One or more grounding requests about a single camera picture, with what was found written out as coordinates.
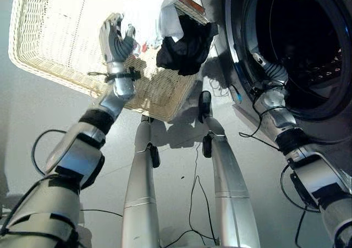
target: white wicker basket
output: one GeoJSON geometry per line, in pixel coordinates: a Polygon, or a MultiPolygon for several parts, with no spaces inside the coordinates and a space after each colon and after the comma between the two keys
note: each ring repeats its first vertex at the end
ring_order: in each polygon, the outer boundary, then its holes
{"type": "MultiPolygon", "coordinates": [[[[98,31],[111,12],[123,12],[133,0],[13,0],[9,32],[9,57],[18,67],[85,94],[99,95],[106,89],[98,31]]],[[[184,3],[179,12],[201,23],[207,20],[184,3]]],[[[157,50],[125,65],[141,71],[136,97],[125,107],[153,118],[169,121],[188,96],[196,75],[156,67],[157,50]]]]}

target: metallic silver arm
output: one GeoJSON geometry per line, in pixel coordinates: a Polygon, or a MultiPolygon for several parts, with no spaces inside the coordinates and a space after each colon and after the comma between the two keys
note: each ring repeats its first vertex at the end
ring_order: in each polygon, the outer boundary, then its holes
{"type": "Polygon", "coordinates": [[[335,248],[352,245],[352,185],[329,163],[285,108],[286,90],[265,91],[254,108],[262,130],[275,141],[293,170],[291,180],[306,205],[319,209],[335,248]]]}
{"type": "Polygon", "coordinates": [[[35,183],[5,221],[0,247],[78,247],[79,193],[98,176],[105,158],[100,148],[123,106],[135,95],[133,74],[123,62],[131,52],[134,29],[121,39],[121,15],[100,29],[107,62],[107,91],[73,125],[50,154],[46,177],[35,183]]]}

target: washing machine drum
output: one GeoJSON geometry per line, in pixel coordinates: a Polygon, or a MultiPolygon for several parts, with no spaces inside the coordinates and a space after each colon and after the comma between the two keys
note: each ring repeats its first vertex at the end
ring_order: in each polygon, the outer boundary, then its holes
{"type": "Polygon", "coordinates": [[[252,57],[259,51],[287,68],[287,106],[305,132],[343,143],[340,157],[351,159],[352,0],[225,0],[225,24],[246,94],[254,100],[252,87],[266,79],[252,57]]]}

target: white cloth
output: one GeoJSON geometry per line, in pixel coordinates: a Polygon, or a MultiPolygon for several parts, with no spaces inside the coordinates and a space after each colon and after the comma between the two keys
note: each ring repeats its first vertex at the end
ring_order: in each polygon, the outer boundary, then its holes
{"type": "Polygon", "coordinates": [[[177,0],[136,0],[124,12],[121,23],[122,36],[128,25],[136,29],[135,41],[143,46],[158,47],[165,36],[172,36],[177,42],[183,37],[183,30],[173,3],[177,0]]]}

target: black wire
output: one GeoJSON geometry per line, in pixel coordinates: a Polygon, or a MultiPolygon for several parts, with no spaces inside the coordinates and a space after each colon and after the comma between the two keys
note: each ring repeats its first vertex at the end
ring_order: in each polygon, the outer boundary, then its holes
{"type": "Polygon", "coordinates": [[[168,244],[168,245],[165,246],[164,248],[170,247],[171,245],[177,243],[177,242],[182,238],[183,235],[185,235],[186,233],[189,233],[189,232],[194,232],[194,231],[193,231],[193,230],[187,230],[187,231],[183,232],[183,233],[180,235],[179,238],[177,238],[175,241],[173,241],[172,243],[168,244]]]}
{"type": "Polygon", "coordinates": [[[37,165],[37,162],[35,160],[35,150],[36,150],[36,147],[37,147],[37,144],[38,142],[40,141],[40,139],[47,133],[50,133],[50,132],[57,132],[57,133],[61,133],[61,134],[65,134],[66,131],[63,131],[63,130],[57,130],[57,129],[49,129],[49,130],[46,130],[44,132],[42,132],[38,137],[37,139],[35,140],[34,144],[33,144],[33,147],[32,147],[32,151],[31,151],[31,160],[32,160],[32,164],[35,168],[35,170],[41,174],[43,177],[45,176],[45,173],[39,168],[39,166],[37,165]]]}
{"type": "Polygon", "coordinates": [[[203,190],[203,194],[204,194],[204,197],[206,199],[206,202],[207,202],[207,209],[208,209],[208,217],[209,217],[209,224],[210,224],[210,229],[211,229],[211,232],[212,232],[212,238],[211,237],[208,237],[208,236],[205,236],[203,234],[201,234],[200,232],[198,232],[197,230],[195,230],[192,225],[191,225],[191,213],[192,213],[192,204],[193,204],[193,192],[194,192],[194,188],[195,188],[195,185],[196,185],[196,180],[197,180],[197,161],[198,161],[198,156],[199,156],[199,152],[198,152],[198,148],[199,146],[201,145],[201,143],[198,144],[197,148],[196,148],[196,152],[197,152],[197,155],[196,155],[196,160],[195,160],[195,168],[194,168],[194,178],[193,178],[193,184],[192,184],[192,189],[191,189],[191,203],[190,203],[190,207],[189,207],[189,213],[188,213],[188,224],[189,224],[189,227],[195,232],[195,233],[198,233],[199,235],[201,235],[202,237],[205,237],[205,238],[208,238],[208,239],[212,239],[214,241],[214,244],[216,243],[216,239],[215,239],[215,236],[214,236],[214,232],[213,232],[213,225],[212,225],[212,222],[211,222],[211,217],[210,217],[210,209],[209,209],[209,203],[208,203],[208,198],[203,190]]]}
{"type": "Polygon", "coordinates": [[[255,104],[256,100],[253,101],[253,104],[252,104],[252,107],[254,109],[254,111],[259,115],[259,124],[258,124],[258,127],[257,129],[252,133],[252,134],[246,134],[246,133],[242,133],[242,132],[239,132],[239,136],[243,137],[243,138],[253,138],[259,142],[262,142],[263,144],[266,144],[267,146],[270,146],[271,148],[274,148],[276,149],[277,151],[281,151],[280,148],[277,148],[276,146],[273,146],[257,137],[254,137],[254,135],[260,130],[260,127],[262,125],[262,121],[263,121],[263,115],[269,111],[272,111],[274,109],[281,109],[281,108],[286,108],[285,106],[278,106],[278,107],[274,107],[274,108],[270,108],[270,109],[267,109],[266,111],[262,112],[261,114],[256,110],[256,108],[254,107],[254,104],[255,104]]]}
{"type": "Polygon", "coordinates": [[[98,209],[84,209],[84,210],[81,210],[81,211],[99,211],[99,212],[105,212],[105,213],[110,213],[110,214],[115,214],[117,216],[120,216],[121,218],[123,217],[121,214],[119,213],[115,213],[115,212],[112,212],[112,211],[105,211],[105,210],[98,210],[98,209]]]}
{"type": "Polygon", "coordinates": [[[296,236],[295,236],[295,245],[298,247],[298,248],[302,248],[302,246],[300,246],[298,244],[298,236],[299,236],[299,232],[301,230],[301,226],[302,226],[302,222],[303,222],[303,219],[304,219],[304,215],[306,215],[306,212],[307,212],[307,206],[304,208],[304,211],[302,213],[302,216],[299,220],[299,223],[298,223],[298,227],[297,227],[297,231],[296,231],[296,236]]]}
{"type": "Polygon", "coordinates": [[[17,204],[15,205],[15,207],[11,210],[10,214],[7,215],[6,220],[4,222],[4,224],[2,225],[1,229],[0,229],[0,235],[5,235],[7,233],[7,225],[9,224],[10,220],[12,219],[13,215],[15,214],[15,212],[17,211],[17,209],[20,207],[20,205],[23,203],[23,201],[29,196],[29,194],[31,194],[31,192],[33,191],[33,189],[35,189],[43,180],[46,179],[50,179],[50,178],[56,178],[58,177],[58,175],[54,174],[54,175],[49,175],[45,178],[42,178],[41,180],[38,180],[22,197],[21,199],[17,202],[17,204]]]}
{"type": "Polygon", "coordinates": [[[286,197],[286,199],[291,202],[292,205],[296,206],[297,208],[299,208],[300,210],[304,210],[304,211],[308,211],[308,212],[313,212],[313,213],[320,213],[319,210],[308,210],[305,207],[302,207],[300,205],[298,205],[296,202],[294,202],[286,193],[285,188],[284,188],[284,184],[283,184],[283,178],[284,178],[284,174],[286,172],[286,170],[289,168],[289,165],[286,165],[284,167],[284,169],[281,172],[281,176],[280,176],[280,186],[281,186],[281,191],[284,194],[284,196],[286,197]]]}
{"type": "Polygon", "coordinates": [[[213,240],[214,243],[216,243],[216,239],[215,239],[215,235],[214,235],[214,231],[213,231],[213,225],[212,225],[212,221],[211,221],[211,216],[210,216],[210,208],[209,208],[209,202],[208,202],[208,198],[207,198],[207,195],[205,193],[205,190],[200,182],[200,177],[197,175],[197,161],[198,161],[198,156],[199,156],[199,152],[198,152],[198,148],[199,146],[201,145],[201,143],[198,144],[197,148],[196,148],[196,152],[197,152],[197,155],[196,155],[196,160],[195,160],[195,169],[194,169],[194,179],[193,179],[193,184],[192,184],[192,189],[191,189],[191,203],[190,203],[190,208],[189,208],[189,213],[188,213],[188,224],[190,226],[190,230],[186,230],[185,232],[183,232],[175,241],[173,241],[172,243],[168,244],[167,246],[165,246],[164,248],[167,248],[167,247],[170,247],[171,245],[177,243],[183,235],[185,235],[186,233],[189,233],[189,232],[194,232],[196,234],[199,235],[199,237],[202,239],[202,242],[203,244],[205,245],[205,242],[204,242],[204,238],[207,238],[207,239],[210,239],[210,240],[213,240]],[[211,230],[211,233],[212,233],[212,236],[213,237],[208,237],[206,235],[203,235],[201,234],[200,232],[198,232],[197,230],[195,230],[192,225],[191,225],[191,213],[192,213],[192,204],[193,204],[193,192],[194,192],[194,187],[195,187],[195,184],[198,180],[198,183],[203,191],[203,194],[204,194],[204,197],[205,197],[205,200],[206,200],[206,203],[207,203],[207,210],[208,210],[208,217],[209,217],[209,224],[210,224],[210,230],[211,230]]]}
{"type": "Polygon", "coordinates": [[[207,198],[207,195],[205,194],[205,190],[204,190],[202,184],[200,183],[200,177],[199,177],[199,175],[198,175],[197,177],[198,177],[198,183],[199,183],[199,185],[200,185],[200,188],[201,188],[202,191],[203,191],[203,195],[204,195],[205,201],[207,202],[207,210],[208,210],[208,218],[209,218],[210,231],[211,231],[211,235],[212,235],[213,240],[214,240],[214,244],[216,244],[216,238],[215,238],[215,235],[214,235],[213,224],[212,224],[212,222],[211,222],[211,216],[210,216],[210,208],[209,208],[208,198],[207,198]]]}
{"type": "Polygon", "coordinates": [[[7,231],[6,234],[9,234],[9,235],[21,235],[21,236],[39,236],[39,237],[45,237],[45,238],[52,239],[52,240],[57,241],[59,243],[63,242],[63,240],[60,239],[58,236],[55,236],[55,235],[49,234],[49,233],[11,232],[11,231],[7,231]]]}

